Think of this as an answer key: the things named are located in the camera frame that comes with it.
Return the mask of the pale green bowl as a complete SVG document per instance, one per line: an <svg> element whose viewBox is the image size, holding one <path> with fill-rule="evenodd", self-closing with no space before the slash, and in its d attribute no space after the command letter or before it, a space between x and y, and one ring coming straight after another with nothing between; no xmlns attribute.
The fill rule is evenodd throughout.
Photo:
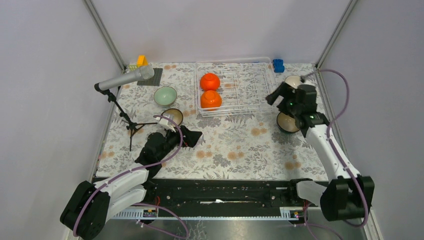
<svg viewBox="0 0 424 240"><path fill-rule="evenodd" d="M175 103L177 96L177 91L173 87L163 86L154 92L153 100L160 106L170 106Z"/></svg>

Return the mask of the orange bowl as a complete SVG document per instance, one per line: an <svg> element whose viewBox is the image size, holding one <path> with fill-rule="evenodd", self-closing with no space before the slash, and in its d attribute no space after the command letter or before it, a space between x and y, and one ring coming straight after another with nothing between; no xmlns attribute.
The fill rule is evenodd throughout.
<svg viewBox="0 0 424 240"><path fill-rule="evenodd" d="M216 91L221 85L221 80L214 73L206 73L200 78L199 85L204 91Z"/></svg>
<svg viewBox="0 0 424 240"><path fill-rule="evenodd" d="M200 106L206 108L218 108L222 105L222 97L215 90L207 90L200 97Z"/></svg>

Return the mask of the dark blue bowl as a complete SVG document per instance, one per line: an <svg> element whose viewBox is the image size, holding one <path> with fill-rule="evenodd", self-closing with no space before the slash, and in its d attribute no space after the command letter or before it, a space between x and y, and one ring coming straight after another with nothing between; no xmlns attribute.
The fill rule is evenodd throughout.
<svg viewBox="0 0 424 240"><path fill-rule="evenodd" d="M290 75L284 80L284 82L293 89L297 89L304 83L302 78L298 75Z"/></svg>

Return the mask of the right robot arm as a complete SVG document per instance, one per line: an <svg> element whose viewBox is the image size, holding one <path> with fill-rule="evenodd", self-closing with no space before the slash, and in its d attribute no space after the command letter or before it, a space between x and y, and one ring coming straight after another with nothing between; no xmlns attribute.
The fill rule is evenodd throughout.
<svg viewBox="0 0 424 240"><path fill-rule="evenodd" d="M328 221L362 218L367 221L375 184L371 177L362 176L350 163L338 145L327 117L317 111L316 87L296 75L291 75L265 99L273 105L278 97L279 116L289 117L279 128L285 132L301 132L317 153L328 178L328 186L300 178L291 180L287 201L293 206L305 200L319 206Z"/></svg>

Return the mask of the orange bowl front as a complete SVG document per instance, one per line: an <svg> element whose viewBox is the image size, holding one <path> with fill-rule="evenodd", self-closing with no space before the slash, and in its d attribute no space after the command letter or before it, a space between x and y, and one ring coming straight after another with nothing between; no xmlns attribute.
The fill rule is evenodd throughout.
<svg viewBox="0 0 424 240"><path fill-rule="evenodd" d="M207 90L200 97L200 106L206 108L218 108L222 105L222 97L215 90Z"/></svg>

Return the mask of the black patterned bowl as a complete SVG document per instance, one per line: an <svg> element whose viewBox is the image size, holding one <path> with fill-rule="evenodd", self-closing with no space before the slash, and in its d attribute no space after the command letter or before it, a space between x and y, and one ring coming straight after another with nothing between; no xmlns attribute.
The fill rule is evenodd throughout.
<svg viewBox="0 0 424 240"><path fill-rule="evenodd" d="M183 113L177 108L169 108L162 112L162 116L168 116L179 126L183 123L184 116Z"/></svg>

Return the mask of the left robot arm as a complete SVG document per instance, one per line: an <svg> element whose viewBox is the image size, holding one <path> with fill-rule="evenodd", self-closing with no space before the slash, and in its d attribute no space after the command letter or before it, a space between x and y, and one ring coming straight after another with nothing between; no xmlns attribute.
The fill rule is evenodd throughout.
<svg viewBox="0 0 424 240"><path fill-rule="evenodd" d="M152 204L155 192L143 184L158 173L165 159L171 159L181 148L193 148L202 135L201 131L189 130L184 125L167 130L165 135L151 133L135 160L136 167L95 183L81 182L59 221L76 236L94 239L117 213L136 203Z"/></svg>

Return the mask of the white and teal bowl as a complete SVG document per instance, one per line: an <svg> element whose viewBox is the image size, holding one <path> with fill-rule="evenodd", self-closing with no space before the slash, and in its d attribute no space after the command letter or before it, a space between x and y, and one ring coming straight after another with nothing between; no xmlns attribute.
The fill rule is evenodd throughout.
<svg viewBox="0 0 424 240"><path fill-rule="evenodd" d="M280 112L276 117L276 123L278 128L285 133L294 134L300 129L296 126L296 121L294 118Z"/></svg>

